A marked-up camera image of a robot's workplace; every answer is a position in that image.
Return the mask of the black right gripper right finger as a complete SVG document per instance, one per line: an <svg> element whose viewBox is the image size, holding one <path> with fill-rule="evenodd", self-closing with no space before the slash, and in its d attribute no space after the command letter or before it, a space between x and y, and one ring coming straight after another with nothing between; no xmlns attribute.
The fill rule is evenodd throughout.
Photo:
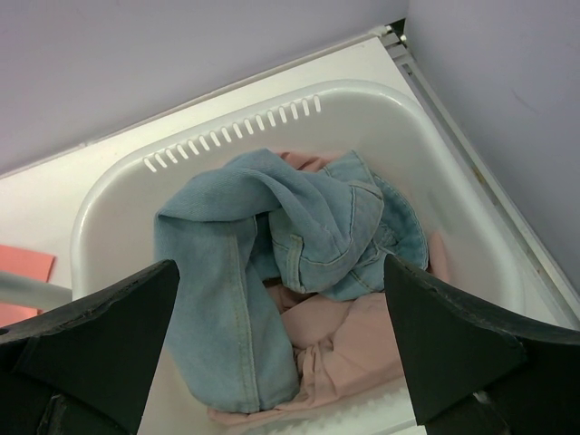
<svg viewBox="0 0 580 435"><path fill-rule="evenodd" d="M389 255L389 309L429 434L576 434L579 333L513 313Z"/></svg>

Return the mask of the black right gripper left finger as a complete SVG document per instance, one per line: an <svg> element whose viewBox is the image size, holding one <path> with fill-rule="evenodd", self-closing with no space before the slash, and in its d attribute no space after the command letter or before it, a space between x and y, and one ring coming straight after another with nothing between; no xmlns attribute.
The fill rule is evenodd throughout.
<svg viewBox="0 0 580 435"><path fill-rule="evenodd" d="M2 327L2 433L137 433L178 284L164 260Z"/></svg>

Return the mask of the coral orange skirt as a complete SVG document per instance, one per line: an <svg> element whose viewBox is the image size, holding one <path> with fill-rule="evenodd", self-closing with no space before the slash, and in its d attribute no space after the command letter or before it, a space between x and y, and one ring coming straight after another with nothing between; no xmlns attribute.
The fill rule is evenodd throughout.
<svg viewBox="0 0 580 435"><path fill-rule="evenodd" d="M55 256L1 245L1 271L47 283L52 273ZM38 308L1 303L1 326L14 324L41 314Z"/></svg>

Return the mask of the dusty pink pleated skirt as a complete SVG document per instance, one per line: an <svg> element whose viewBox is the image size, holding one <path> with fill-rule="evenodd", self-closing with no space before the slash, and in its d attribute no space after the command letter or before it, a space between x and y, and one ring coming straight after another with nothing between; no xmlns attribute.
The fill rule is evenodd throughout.
<svg viewBox="0 0 580 435"><path fill-rule="evenodd" d="M265 286L293 345L300 391L270 411L244 414L209 409L211 420L236 425L305 411L402 376L384 295L335 302L323 295L300 295L279 279Z"/></svg>

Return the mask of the blue denim skirt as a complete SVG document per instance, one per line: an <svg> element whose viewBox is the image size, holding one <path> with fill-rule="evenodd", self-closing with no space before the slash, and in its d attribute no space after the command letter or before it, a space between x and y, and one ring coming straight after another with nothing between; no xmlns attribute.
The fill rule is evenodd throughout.
<svg viewBox="0 0 580 435"><path fill-rule="evenodd" d="M179 269L169 350L190 392L226 412L268 411L299 390L267 281L344 302L383 289L387 255L429 262L409 202L355 152L315 172L270 150L240 155L190 180L154 234L156 257Z"/></svg>

